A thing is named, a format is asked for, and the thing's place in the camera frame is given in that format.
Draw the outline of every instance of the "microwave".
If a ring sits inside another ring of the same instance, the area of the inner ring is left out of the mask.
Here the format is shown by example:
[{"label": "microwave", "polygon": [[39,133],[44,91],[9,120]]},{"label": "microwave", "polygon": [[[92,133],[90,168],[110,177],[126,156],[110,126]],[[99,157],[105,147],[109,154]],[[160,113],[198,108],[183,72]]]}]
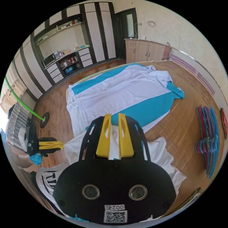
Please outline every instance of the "microwave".
[{"label": "microwave", "polygon": [[45,67],[47,67],[48,65],[53,63],[55,60],[56,60],[55,55],[54,55],[54,53],[52,53],[43,60],[43,64]]}]

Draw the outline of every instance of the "shelf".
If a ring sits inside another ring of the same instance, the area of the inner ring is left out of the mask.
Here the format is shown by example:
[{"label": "shelf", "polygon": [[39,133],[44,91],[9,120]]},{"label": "shelf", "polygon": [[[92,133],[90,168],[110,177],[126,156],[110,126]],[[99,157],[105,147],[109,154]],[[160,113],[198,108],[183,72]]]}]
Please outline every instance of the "shelf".
[{"label": "shelf", "polygon": [[78,60],[77,61],[74,61],[73,63],[71,63],[71,64],[68,64],[65,68],[62,68],[63,70],[65,70],[66,68],[68,68],[68,67],[70,67],[70,66],[72,66],[73,64],[75,64],[75,63],[78,63]]},{"label": "shelf", "polygon": [[65,27],[65,28],[63,28],[63,29],[60,29],[60,30],[56,31],[55,33],[52,33],[51,35],[49,35],[49,36],[46,37],[45,39],[41,40],[39,43],[37,43],[37,45],[40,45],[41,43],[43,43],[45,40],[47,40],[47,39],[50,38],[51,36],[53,36],[53,35],[55,35],[55,34],[61,32],[61,31],[65,30],[65,29],[69,29],[69,28],[71,28],[71,27],[74,27],[74,26],[76,26],[76,25],[80,25],[80,24],[82,24],[82,23],[83,23],[83,22],[79,22],[79,23],[70,25],[70,26],[68,26],[68,27]]}]

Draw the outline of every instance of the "countertop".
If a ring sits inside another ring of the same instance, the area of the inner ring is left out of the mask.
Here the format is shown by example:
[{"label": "countertop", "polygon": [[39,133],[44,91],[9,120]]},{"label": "countertop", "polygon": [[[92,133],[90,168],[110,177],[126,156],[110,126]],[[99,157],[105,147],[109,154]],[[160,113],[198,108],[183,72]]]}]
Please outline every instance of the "countertop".
[{"label": "countertop", "polygon": [[52,62],[50,65],[48,65],[48,66],[45,67],[44,69],[45,69],[45,70],[48,69],[51,65],[53,65],[54,63],[58,62],[59,60],[63,59],[64,57],[66,57],[66,56],[68,56],[68,55],[71,55],[71,54],[76,53],[76,52],[78,52],[78,51],[80,51],[80,50],[82,50],[82,49],[89,48],[89,47],[90,47],[90,46],[88,46],[88,47],[83,47],[83,48],[79,48],[79,49],[77,49],[77,50],[75,50],[75,51],[69,52],[69,53],[65,54],[64,56],[62,56],[61,58],[57,59],[56,61]]},{"label": "countertop", "polygon": [[167,46],[167,47],[171,47],[170,45],[167,45],[167,44],[163,44],[163,43],[159,43],[159,42],[156,42],[156,41],[152,41],[152,40],[143,40],[143,39],[125,39],[125,40],[141,40],[141,41],[148,41],[148,42],[152,42],[152,43],[157,43],[157,44],[161,44],[161,45],[164,45],[164,46]]}]

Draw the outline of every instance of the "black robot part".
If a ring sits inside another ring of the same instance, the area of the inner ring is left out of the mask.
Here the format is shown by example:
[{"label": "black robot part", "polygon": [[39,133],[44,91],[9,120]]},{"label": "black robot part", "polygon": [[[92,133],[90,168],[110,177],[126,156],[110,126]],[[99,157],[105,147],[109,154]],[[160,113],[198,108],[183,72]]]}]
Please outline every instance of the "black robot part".
[{"label": "black robot part", "polygon": [[[151,215],[153,218],[164,215],[176,198],[175,188],[168,173],[151,162],[143,130],[134,119],[126,117],[133,158],[94,159],[103,120],[100,117],[91,123],[81,145],[79,161],[58,178],[53,197],[60,209],[71,217],[77,214],[78,218],[103,225],[127,225]],[[107,211],[105,205],[121,205],[123,209]]]}]

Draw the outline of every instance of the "cabinet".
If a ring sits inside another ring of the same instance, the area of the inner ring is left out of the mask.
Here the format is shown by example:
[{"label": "cabinet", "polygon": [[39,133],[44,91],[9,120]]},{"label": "cabinet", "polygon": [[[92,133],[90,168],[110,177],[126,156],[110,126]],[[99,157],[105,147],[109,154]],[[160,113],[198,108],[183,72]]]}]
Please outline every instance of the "cabinet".
[{"label": "cabinet", "polygon": [[152,41],[126,39],[126,63],[161,61],[169,58],[171,47]]},{"label": "cabinet", "polygon": [[149,42],[147,61],[161,61],[164,54],[165,46]]},{"label": "cabinet", "polygon": [[138,44],[136,46],[135,62],[145,62],[148,56],[148,45]]},{"label": "cabinet", "polygon": [[126,40],[126,63],[135,62],[136,56],[136,40],[128,39]]}]

